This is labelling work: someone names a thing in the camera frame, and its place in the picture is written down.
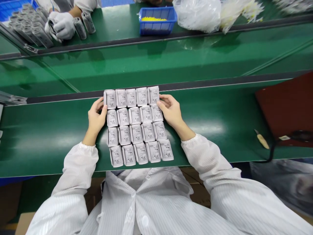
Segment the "yellow parts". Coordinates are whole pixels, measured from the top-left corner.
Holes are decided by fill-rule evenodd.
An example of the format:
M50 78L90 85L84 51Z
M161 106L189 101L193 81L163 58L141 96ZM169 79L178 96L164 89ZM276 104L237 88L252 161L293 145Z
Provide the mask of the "yellow parts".
M166 21L166 19L160 19L155 17L143 17L141 21Z
M266 140L264 139L264 137L256 130L254 129L256 134L257 134L257 138L259 139L260 143L263 145L264 148L266 149L270 149L270 147L268 146Z

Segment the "blue crate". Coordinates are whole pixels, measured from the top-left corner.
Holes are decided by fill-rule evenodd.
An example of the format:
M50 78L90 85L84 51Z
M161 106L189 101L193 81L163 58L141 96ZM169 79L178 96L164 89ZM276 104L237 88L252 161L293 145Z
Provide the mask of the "blue crate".
M19 11L22 9L22 5L25 3L30 3L34 9L38 7L35 0L13 0L13 1L3 1L0 0L0 21L8 21L12 12Z
M141 21L143 17L155 17L166 21ZM174 7L141 8L139 12L140 35L167 35L177 22Z

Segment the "striped lab coat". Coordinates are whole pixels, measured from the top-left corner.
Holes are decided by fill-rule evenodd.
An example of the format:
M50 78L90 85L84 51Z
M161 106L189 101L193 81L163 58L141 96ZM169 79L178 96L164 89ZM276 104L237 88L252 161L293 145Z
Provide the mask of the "striped lab coat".
M65 157L63 175L27 235L313 234L269 188L241 178L205 137L197 134L182 147L211 194L211 209L190 200L193 190L179 168L166 167L127 170L118 177L107 172L103 198L88 215L84 194L98 151L79 143Z

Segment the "coat button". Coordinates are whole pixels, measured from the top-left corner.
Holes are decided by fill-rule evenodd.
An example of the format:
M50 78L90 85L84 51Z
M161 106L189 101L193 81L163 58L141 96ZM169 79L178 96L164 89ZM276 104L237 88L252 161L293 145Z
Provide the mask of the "coat button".
M141 219L141 223L144 227L147 227L148 224L149 224L149 219L148 219L148 216L143 216L143 218Z

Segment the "white glove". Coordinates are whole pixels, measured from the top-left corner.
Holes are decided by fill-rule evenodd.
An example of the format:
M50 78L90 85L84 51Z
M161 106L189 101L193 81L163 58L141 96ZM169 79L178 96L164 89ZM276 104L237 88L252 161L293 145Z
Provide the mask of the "white glove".
M56 12L56 11L51 12L49 17L48 17L48 20L54 19L57 14L58 14L58 12ZM46 32L46 34L50 35L50 27L48 25L48 20L47 20L46 25L45 25L45 32Z
M73 24L74 18L70 13L51 12L49 18L52 19L53 22L55 22L53 28L57 32L56 36L59 39L71 39L74 36L75 34L75 26Z

